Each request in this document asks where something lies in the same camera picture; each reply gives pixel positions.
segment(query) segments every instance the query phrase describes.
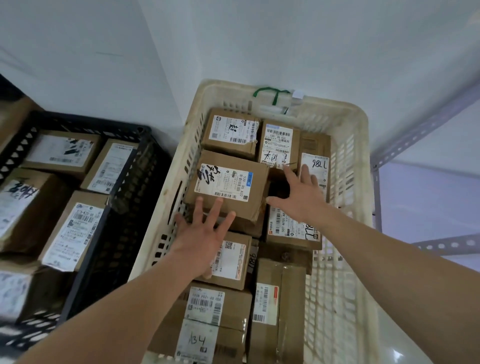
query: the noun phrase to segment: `human hand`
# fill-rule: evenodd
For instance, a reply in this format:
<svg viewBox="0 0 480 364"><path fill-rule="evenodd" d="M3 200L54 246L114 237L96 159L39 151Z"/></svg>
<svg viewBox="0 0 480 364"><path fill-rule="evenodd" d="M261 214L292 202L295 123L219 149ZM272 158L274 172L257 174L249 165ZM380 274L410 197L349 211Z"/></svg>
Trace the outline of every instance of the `human hand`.
<svg viewBox="0 0 480 364"><path fill-rule="evenodd" d="M317 177L310 175L306 164L301 167L300 178L287 166L283 166L285 177L290 185L288 198L267 197L267 203L280 208L298 222L304 222L317 229L321 228L322 218L328 215L331 206L325 202Z"/></svg>
<svg viewBox="0 0 480 364"><path fill-rule="evenodd" d="M210 265L235 218L235 212L230 211L225 220L214 230L223 198L219 197L215 200L205 223L203 222L203 202L204 199L200 196L195 200L192 224L188 224L181 214L175 215L175 222L178 225L177 237L169 252L179 257L185 269L192 273L192 279L200 275L205 278L212 276Z"/></svg>

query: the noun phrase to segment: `plastic crate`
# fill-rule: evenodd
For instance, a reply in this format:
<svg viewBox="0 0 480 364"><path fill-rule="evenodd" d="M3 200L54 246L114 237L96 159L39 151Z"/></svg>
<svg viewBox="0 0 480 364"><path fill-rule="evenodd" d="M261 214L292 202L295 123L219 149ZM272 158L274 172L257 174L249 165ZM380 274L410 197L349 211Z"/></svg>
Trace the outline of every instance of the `plastic crate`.
<svg viewBox="0 0 480 364"><path fill-rule="evenodd" d="M40 129L99 134L104 141L115 138L139 143L110 192L108 204L60 313L58 322L61 324L127 282L171 158L158 145L147 126L33 111L0 154L0 183L22 163ZM22 324L18 327L19 334L10 335L10 339L5 332L12 331L2 329L4 327L14 328L0 323L0 356L5 351L4 342L10 342L9 346L19 343L16 349L20 352L35 344L24 340L28 332L20 329ZM38 330L48 332L51 329L40 327Z"/></svg>
<svg viewBox="0 0 480 364"><path fill-rule="evenodd" d="M175 239L174 212L185 212L183 198L195 175L202 138L211 108L225 108L261 118L283 121L332 137L330 203L372 225L372 185L368 120L355 105L305 97L298 104L290 94L264 91L225 81L200 84L185 123L182 140L168 171L151 223L129 279L163 257ZM305 299L306 363L363 364L378 361L376 303L333 245L324 239L307 276ZM151 355L145 356L150 361Z"/></svg>

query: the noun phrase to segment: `blue label sticker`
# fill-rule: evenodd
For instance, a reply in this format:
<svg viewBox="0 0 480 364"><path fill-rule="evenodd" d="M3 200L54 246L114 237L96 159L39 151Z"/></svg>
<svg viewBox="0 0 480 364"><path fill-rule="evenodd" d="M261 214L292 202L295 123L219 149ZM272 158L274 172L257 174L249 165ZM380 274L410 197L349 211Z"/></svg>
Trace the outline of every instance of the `blue label sticker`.
<svg viewBox="0 0 480 364"><path fill-rule="evenodd" d="M253 172L248 172L247 187L252 185Z"/></svg>

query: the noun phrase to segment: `person's right arm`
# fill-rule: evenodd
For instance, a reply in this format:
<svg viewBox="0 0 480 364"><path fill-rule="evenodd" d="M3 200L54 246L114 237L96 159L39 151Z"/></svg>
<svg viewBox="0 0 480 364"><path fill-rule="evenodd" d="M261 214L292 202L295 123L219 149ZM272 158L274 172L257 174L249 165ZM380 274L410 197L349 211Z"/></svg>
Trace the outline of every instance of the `person's right arm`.
<svg viewBox="0 0 480 364"><path fill-rule="evenodd" d="M480 363L480 274L383 235L324 202L315 176L285 166L290 197L267 203L314 226L435 364Z"/></svg>

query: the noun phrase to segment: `forearm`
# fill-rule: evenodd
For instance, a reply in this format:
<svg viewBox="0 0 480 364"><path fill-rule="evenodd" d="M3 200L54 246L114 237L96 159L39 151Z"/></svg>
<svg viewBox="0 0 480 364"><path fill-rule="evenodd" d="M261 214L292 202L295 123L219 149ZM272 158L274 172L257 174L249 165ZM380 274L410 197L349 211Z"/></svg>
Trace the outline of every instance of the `forearm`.
<svg viewBox="0 0 480 364"><path fill-rule="evenodd" d="M480 275L329 208L316 226L434 363L478 362Z"/></svg>
<svg viewBox="0 0 480 364"><path fill-rule="evenodd" d="M140 363L153 334L192 274L176 255L53 331L19 364Z"/></svg>

